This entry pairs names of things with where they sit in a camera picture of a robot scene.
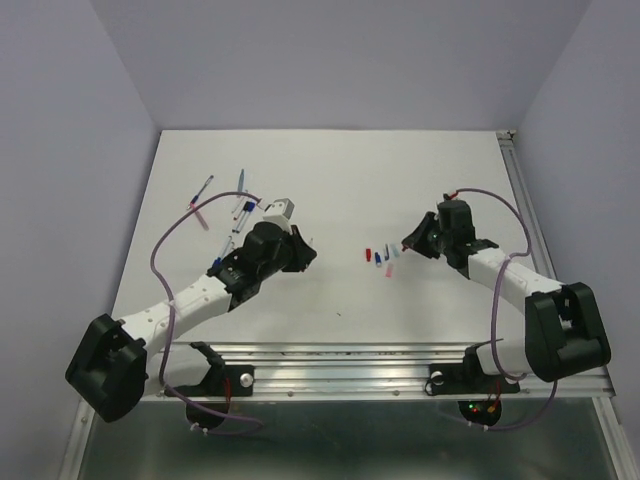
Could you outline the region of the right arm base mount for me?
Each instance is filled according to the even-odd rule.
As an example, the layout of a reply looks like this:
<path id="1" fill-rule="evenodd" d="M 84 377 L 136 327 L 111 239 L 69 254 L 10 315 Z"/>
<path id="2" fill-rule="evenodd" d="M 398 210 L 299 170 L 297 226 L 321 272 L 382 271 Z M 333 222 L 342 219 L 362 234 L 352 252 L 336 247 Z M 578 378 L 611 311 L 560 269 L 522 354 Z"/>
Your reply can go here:
<path id="1" fill-rule="evenodd" d="M 429 364 L 425 393 L 428 396 L 519 393 L 518 382 L 512 384 L 500 374 L 486 374 L 482 370 L 477 355 L 477 350 L 482 345 L 475 344 L 466 348 L 464 356 L 457 362 Z"/>

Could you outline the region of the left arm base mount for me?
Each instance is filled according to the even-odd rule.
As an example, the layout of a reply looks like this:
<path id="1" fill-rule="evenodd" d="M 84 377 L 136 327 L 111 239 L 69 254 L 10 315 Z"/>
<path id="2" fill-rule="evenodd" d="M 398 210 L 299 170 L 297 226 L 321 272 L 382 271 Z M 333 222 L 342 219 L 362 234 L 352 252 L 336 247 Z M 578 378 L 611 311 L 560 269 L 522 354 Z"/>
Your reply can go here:
<path id="1" fill-rule="evenodd" d="M 251 397 L 255 383 L 255 367 L 248 363 L 233 363 L 205 342 L 182 345 L 170 354 L 167 378 L 171 390 L 191 398 Z"/>

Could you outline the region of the blue gel pen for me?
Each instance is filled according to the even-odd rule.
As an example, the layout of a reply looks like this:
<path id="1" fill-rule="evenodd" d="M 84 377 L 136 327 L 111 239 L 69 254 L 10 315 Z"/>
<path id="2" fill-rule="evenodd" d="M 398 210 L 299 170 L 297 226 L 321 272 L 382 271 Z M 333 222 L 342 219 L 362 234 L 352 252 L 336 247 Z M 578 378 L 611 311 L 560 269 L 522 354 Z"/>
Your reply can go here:
<path id="1" fill-rule="evenodd" d="M 210 185 L 210 183 L 213 181 L 214 178 L 215 178 L 214 175 L 209 175 L 207 177 L 207 179 L 205 180 L 204 184 L 199 188 L 199 190 L 195 193 L 195 195 L 189 201 L 188 206 L 187 206 L 187 211 L 192 209 L 193 207 L 195 207 L 195 205 L 198 202 L 200 196 L 204 193 L 204 191 L 207 189 L 207 187 Z"/>

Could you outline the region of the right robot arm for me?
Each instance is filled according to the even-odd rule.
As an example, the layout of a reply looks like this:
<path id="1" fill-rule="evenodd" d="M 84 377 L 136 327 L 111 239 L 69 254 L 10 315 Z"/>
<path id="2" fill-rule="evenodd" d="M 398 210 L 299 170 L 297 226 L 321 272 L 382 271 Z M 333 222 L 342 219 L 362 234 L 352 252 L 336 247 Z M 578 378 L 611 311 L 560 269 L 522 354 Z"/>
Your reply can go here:
<path id="1" fill-rule="evenodd" d="M 561 283 L 514 262 L 495 242 L 477 237 L 470 206 L 444 200 L 425 214 L 402 241 L 428 259 L 445 258 L 464 278 L 493 294 L 492 305 L 505 300 L 524 317 L 520 340 L 490 338 L 466 349 L 460 366 L 463 384 L 482 390 L 496 376 L 517 382 L 535 375 L 554 382 L 607 365 L 612 357 L 593 290 L 584 283 Z"/>

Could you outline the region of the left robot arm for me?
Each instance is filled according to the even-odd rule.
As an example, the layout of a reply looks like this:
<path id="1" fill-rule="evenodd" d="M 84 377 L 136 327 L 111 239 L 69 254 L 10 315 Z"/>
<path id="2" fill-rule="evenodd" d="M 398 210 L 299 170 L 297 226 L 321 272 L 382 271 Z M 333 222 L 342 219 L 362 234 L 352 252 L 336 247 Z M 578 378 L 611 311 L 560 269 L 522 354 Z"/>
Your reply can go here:
<path id="1" fill-rule="evenodd" d="M 261 221 L 241 247 L 179 293 L 117 320 L 108 314 L 92 320 L 65 379 L 102 420 L 117 421 L 144 396 L 149 360 L 169 341 L 246 303 L 274 274 L 305 271 L 316 257 L 297 226 Z"/>

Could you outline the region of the light blue pen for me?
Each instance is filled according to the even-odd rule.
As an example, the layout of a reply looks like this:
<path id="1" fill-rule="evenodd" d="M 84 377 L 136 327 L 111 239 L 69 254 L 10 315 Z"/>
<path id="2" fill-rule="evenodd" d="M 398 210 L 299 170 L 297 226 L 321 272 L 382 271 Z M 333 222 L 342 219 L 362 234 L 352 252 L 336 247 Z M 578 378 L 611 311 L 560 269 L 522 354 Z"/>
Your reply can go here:
<path id="1" fill-rule="evenodd" d="M 238 176 L 238 183 L 237 183 L 237 191 L 239 192 L 239 197 L 242 196 L 243 193 L 245 193 L 245 169 L 242 168 L 240 170 L 239 176 Z"/>

